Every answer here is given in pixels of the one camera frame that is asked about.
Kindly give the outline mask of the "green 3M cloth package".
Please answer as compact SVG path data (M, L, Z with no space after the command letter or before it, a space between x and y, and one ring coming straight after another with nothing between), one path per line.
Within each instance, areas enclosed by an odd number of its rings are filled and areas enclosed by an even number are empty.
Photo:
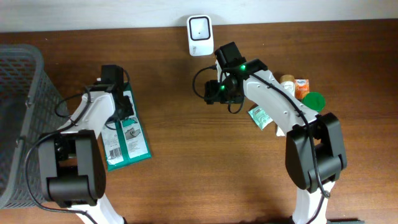
M108 171L152 157L136 111L131 85L125 88L123 95L129 98L134 114L121 121L108 122L101 130Z

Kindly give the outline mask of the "teal wet wipes pack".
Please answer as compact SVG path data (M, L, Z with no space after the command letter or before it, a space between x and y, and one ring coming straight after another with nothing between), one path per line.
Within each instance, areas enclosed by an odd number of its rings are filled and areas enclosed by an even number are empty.
M261 130L274 121L260 106L255 106L248 114Z

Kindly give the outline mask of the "white tube gold cap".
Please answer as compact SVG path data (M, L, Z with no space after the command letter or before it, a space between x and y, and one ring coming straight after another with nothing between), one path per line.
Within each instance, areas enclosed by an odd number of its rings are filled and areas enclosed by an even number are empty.
M295 96L295 78L293 75L282 75L280 78L280 84L286 89L292 96ZM276 136L285 136L284 132L278 126Z

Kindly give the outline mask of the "orange small juice carton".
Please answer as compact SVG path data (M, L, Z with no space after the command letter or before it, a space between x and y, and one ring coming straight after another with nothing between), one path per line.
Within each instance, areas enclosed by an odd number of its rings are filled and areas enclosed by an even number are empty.
M308 79L295 79L295 97L302 100L310 93L310 84Z

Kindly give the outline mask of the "green lid glass jar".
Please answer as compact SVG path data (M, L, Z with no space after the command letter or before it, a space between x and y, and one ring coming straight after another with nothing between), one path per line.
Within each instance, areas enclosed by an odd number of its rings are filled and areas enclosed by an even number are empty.
M326 101L324 96L318 92L310 92L308 93L302 100L302 103L308 108L315 110L317 112L321 112L325 105Z

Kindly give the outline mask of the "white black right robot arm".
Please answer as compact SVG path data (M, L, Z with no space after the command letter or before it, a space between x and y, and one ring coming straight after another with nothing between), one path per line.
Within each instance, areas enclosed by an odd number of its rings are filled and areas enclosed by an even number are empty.
M330 193L347 167L343 133L333 113L320 115L292 96L259 59L247 61L234 42L215 51L217 78L205 84L207 104L260 106L285 134L285 167L297 186L290 223L328 223Z

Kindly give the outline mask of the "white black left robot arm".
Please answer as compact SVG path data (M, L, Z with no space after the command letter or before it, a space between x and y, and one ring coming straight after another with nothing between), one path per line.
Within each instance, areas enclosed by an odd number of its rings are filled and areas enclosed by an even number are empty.
M106 174L97 139L105 124L134 114L124 95L125 69L103 65L101 76L85 87L81 103L67 122L41 135L38 151L42 194L60 213L74 213L84 223L125 223L105 195Z

